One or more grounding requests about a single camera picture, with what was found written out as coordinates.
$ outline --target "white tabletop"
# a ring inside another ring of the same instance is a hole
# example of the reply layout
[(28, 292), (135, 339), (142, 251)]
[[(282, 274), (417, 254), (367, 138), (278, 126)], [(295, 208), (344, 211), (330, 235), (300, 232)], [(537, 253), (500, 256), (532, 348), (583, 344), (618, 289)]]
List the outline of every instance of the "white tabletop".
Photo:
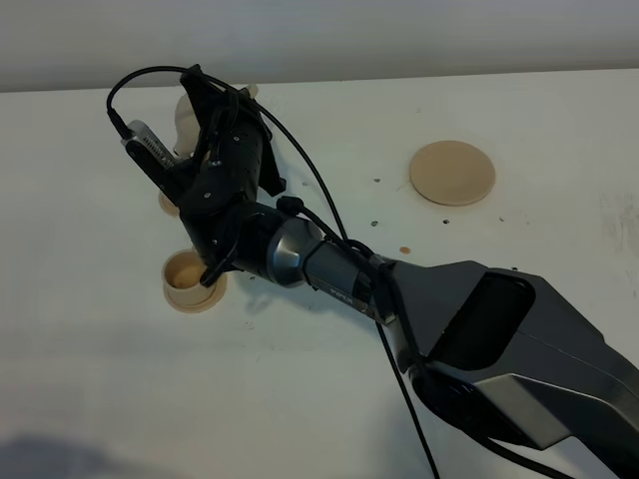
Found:
[[(119, 145), (106, 94), (0, 95), (0, 476), (22, 460), (28, 479), (430, 477), (369, 319), (243, 273), (205, 313), (166, 304), (160, 268), (189, 239)], [(131, 89), (116, 105), (172, 145), (181, 94)], [(541, 274), (639, 364), (639, 71), (265, 85), (259, 100), (353, 238), (423, 265)], [(412, 189), (412, 154), (439, 140), (492, 159), (485, 200), (438, 207)], [(274, 143), (290, 193), (329, 220)], [(443, 478), (538, 477), (420, 409)], [(613, 477), (576, 440), (518, 450)]]

